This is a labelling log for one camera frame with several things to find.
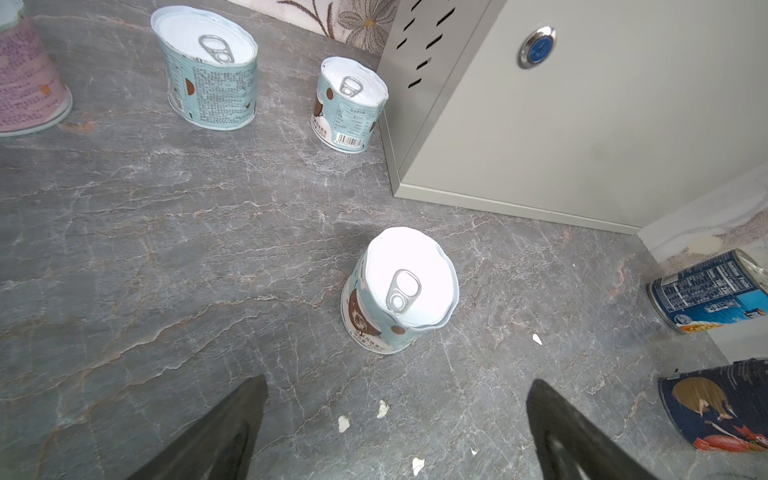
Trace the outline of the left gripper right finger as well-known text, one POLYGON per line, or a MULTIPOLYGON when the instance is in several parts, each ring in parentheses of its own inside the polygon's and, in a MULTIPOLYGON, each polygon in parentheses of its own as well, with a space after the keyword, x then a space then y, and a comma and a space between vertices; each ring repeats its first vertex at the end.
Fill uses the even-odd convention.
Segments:
POLYGON ((526 413, 545 479, 652 479, 654 475, 542 379, 526 413))

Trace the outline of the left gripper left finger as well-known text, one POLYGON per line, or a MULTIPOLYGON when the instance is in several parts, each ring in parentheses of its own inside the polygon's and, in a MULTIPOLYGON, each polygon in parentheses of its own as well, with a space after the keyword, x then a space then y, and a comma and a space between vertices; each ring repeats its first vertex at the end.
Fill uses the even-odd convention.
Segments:
POLYGON ((130 477, 245 479, 267 399, 263 375, 246 379, 130 477))

